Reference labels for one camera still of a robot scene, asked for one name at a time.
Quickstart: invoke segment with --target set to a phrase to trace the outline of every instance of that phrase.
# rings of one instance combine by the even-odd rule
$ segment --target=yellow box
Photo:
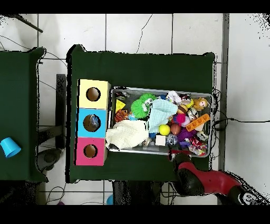
[[[107,81],[80,79],[79,107],[89,109],[107,109],[111,85]]]

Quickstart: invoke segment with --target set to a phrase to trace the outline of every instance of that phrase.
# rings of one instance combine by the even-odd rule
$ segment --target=blue box
[[[100,119],[100,127],[95,132],[87,131],[83,120],[87,115],[96,115]],[[78,137],[105,138],[107,126],[107,110],[79,108]]]

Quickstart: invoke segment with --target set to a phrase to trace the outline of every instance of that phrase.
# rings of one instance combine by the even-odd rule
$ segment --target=purple toy
[[[180,133],[177,135],[177,139],[178,142],[183,142],[185,141],[185,138],[192,138],[193,136],[195,136],[197,134],[196,130],[192,130],[192,131],[187,131],[187,129],[185,127],[183,127],[180,131]]]

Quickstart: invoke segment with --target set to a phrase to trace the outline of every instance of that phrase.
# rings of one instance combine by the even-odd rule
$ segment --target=yellow ball
[[[170,126],[169,125],[160,125],[159,126],[159,133],[161,135],[168,135],[170,133]]]

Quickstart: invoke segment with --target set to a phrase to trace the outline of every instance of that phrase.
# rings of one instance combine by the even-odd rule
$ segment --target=yellow stuffed animal
[[[205,107],[207,107],[208,102],[205,98],[199,98],[199,99],[193,99],[194,105],[193,107],[196,109],[196,111],[201,111]]]

